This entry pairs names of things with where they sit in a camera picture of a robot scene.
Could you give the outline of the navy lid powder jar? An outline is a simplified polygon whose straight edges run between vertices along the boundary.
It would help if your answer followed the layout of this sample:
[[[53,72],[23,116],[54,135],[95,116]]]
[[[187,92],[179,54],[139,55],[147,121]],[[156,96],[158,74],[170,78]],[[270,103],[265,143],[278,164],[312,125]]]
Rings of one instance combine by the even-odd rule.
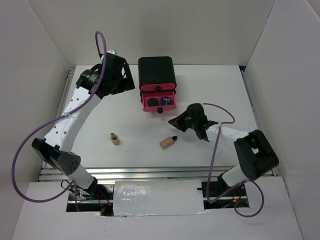
[[[165,97],[162,97],[161,100],[160,100],[160,104],[162,106],[170,106],[173,104],[173,100],[168,97],[168,96],[165,96]]]

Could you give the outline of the black lid powder jar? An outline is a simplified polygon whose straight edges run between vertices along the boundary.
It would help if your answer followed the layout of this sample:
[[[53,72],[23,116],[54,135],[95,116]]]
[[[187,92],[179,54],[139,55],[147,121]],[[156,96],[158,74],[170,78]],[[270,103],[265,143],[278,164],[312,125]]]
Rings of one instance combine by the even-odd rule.
[[[155,97],[151,97],[147,101],[148,107],[158,107],[159,106],[159,100]]]

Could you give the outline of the black drawer organizer cabinet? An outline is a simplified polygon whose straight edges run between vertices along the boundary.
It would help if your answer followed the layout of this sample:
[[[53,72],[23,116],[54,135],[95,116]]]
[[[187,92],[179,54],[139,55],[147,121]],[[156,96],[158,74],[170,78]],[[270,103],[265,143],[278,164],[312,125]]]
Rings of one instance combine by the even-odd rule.
[[[147,84],[174,83],[177,87],[174,63],[169,56],[141,57],[138,59],[139,88]]]

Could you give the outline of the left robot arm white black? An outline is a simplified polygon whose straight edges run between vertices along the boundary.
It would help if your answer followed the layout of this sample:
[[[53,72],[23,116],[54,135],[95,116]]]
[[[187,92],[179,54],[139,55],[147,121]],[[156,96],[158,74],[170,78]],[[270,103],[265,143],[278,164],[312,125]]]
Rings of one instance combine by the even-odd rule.
[[[127,61],[112,53],[106,54],[106,62],[83,71],[64,109],[62,119],[43,137],[32,141],[32,148],[51,167],[60,170],[75,181],[86,199],[107,193],[97,179],[81,165],[81,157],[72,152],[75,139],[92,110],[103,97],[135,88]]]

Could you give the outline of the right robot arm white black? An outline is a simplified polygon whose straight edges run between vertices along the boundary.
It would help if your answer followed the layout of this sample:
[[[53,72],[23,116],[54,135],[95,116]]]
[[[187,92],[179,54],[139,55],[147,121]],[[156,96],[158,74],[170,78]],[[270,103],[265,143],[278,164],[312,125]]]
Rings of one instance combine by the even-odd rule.
[[[213,171],[218,144],[235,151],[238,165],[220,174],[216,181],[208,180],[206,189],[210,193],[219,192],[228,196],[235,190],[235,185],[248,180],[255,181],[278,166],[279,158],[261,130],[249,132],[225,126],[235,123],[233,115],[231,121],[208,120],[203,106],[201,103],[193,103],[168,123],[182,132],[192,129],[200,140],[214,142],[209,177]]]

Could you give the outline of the pink drawer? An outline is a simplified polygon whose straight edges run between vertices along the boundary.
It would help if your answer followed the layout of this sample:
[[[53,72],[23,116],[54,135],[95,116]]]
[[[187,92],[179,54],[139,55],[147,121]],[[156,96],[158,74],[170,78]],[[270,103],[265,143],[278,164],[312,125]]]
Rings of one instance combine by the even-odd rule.
[[[144,84],[139,87],[142,92],[172,91],[176,88],[174,83]]]
[[[176,104],[176,92],[174,90],[167,91],[151,91],[151,92],[142,92],[141,95],[142,109],[144,112],[152,112],[162,114],[165,111],[171,111],[177,108]],[[161,105],[161,99],[163,97],[170,97],[173,101],[172,105]],[[159,101],[159,106],[148,107],[147,102],[150,98],[157,98]]]

